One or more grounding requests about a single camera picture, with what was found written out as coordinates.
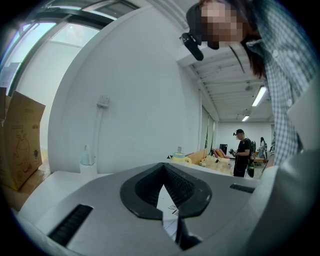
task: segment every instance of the orange object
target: orange object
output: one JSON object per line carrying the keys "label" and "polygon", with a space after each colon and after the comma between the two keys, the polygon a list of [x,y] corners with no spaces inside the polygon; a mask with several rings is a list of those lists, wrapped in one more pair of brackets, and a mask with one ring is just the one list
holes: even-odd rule
{"label": "orange object", "polygon": [[224,158],[224,156],[222,155],[222,153],[219,150],[216,150],[215,152],[219,157]]}

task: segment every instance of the plush toy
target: plush toy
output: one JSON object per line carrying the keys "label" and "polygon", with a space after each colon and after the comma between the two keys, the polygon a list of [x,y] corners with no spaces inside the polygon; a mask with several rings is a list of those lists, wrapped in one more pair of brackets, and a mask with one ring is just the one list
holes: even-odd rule
{"label": "plush toy", "polygon": [[208,155],[205,159],[201,160],[200,165],[211,170],[230,175],[230,159],[216,158],[215,156]]}

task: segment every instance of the black slot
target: black slot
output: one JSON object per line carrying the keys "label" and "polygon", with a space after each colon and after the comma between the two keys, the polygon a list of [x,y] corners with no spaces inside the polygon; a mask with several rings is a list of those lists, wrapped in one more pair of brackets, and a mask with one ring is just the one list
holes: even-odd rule
{"label": "black slot", "polygon": [[234,190],[239,190],[239,191],[242,191],[242,192],[247,192],[247,193],[250,193],[250,194],[252,194],[255,191],[254,187],[243,186],[243,185],[239,185],[239,184],[232,184],[230,186],[230,188],[234,189]]}
{"label": "black slot", "polygon": [[121,186],[120,198],[137,217],[162,220],[163,213],[157,209],[157,203],[163,185],[181,218],[199,216],[212,197],[210,187],[203,180],[168,163],[158,163],[126,180]]}
{"label": "black slot", "polygon": [[92,207],[79,204],[50,234],[49,237],[62,246],[66,246],[82,223],[88,217]]}

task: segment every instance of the person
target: person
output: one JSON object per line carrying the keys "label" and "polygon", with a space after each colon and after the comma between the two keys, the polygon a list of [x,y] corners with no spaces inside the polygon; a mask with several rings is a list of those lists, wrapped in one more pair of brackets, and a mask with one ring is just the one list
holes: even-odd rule
{"label": "person", "polygon": [[244,177],[250,157],[251,141],[249,138],[246,138],[245,132],[242,129],[236,130],[235,135],[240,142],[235,154],[233,176]]}
{"label": "person", "polygon": [[257,156],[258,158],[263,158],[265,149],[266,149],[266,142],[265,142],[264,137],[261,137],[260,138],[259,153],[258,153],[258,156]]}
{"label": "person", "polygon": [[301,151],[287,111],[319,70],[317,52],[304,28],[278,0],[200,0],[186,14],[192,36],[213,49],[241,43],[257,78],[266,79],[275,126],[268,167]]}

